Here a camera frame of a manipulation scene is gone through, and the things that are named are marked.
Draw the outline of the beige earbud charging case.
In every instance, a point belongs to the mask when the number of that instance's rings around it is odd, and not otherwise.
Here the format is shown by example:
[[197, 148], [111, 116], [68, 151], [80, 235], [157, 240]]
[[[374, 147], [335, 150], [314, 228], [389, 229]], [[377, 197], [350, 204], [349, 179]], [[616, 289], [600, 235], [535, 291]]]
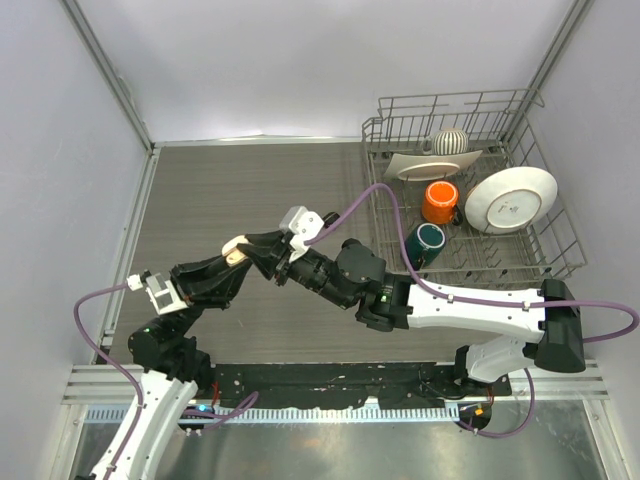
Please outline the beige earbud charging case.
[[244, 235], [239, 235], [223, 245], [221, 255], [224, 257], [228, 266], [237, 265], [246, 259], [246, 255], [239, 250], [238, 246], [248, 243], [249, 241]]

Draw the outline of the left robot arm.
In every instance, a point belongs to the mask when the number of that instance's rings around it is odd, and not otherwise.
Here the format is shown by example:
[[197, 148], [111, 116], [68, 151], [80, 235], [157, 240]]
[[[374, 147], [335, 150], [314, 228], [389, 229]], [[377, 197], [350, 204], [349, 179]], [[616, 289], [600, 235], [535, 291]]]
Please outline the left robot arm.
[[199, 262], [174, 266], [168, 275], [145, 271], [107, 288], [143, 291], [155, 317], [130, 335], [128, 347], [140, 377], [113, 360], [94, 341], [88, 344], [131, 383], [134, 398], [91, 479], [151, 479], [172, 429], [191, 399], [205, 397], [213, 385], [209, 354], [188, 331], [207, 309], [230, 306], [251, 267], [237, 249]]

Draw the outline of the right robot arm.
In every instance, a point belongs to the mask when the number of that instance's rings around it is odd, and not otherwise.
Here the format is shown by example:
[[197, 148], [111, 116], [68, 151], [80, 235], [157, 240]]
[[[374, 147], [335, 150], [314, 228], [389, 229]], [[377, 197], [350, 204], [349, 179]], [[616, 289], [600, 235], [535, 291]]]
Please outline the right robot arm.
[[391, 273], [384, 259], [350, 238], [330, 259], [280, 231], [251, 234], [238, 250], [268, 280], [292, 280], [342, 309], [354, 309], [357, 321], [381, 332], [446, 327], [494, 334], [455, 353], [451, 380], [465, 395], [516, 370], [539, 369], [573, 374], [586, 368], [580, 312], [576, 307], [546, 306], [568, 300], [561, 281], [538, 289], [485, 290], [427, 282]]

